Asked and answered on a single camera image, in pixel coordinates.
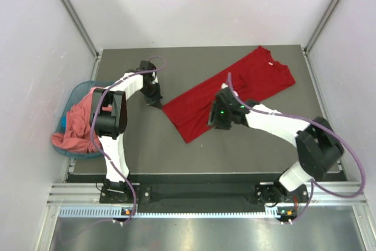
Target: laundry basket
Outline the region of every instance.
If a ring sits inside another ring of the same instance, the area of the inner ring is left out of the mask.
[[[65,105],[64,111],[62,113],[62,116],[60,118],[60,121],[58,123],[58,127],[56,128],[56,132],[64,133],[65,127],[63,127],[63,119],[66,116],[66,113],[70,111],[71,107],[77,103],[79,103],[82,98],[85,97],[86,94],[90,92],[90,89],[93,87],[100,87],[105,88],[106,86],[111,85],[113,82],[96,82],[96,81],[87,81],[82,82],[78,86],[74,88],[72,93],[70,94],[70,97],[68,99],[68,102]],[[102,154],[99,152],[93,152],[93,153],[73,153],[69,152],[65,149],[58,148],[56,146],[53,146],[55,150],[60,153],[61,155],[67,156],[69,158],[75,158],[75,159],[92,159],[97,158],[101,156]]]

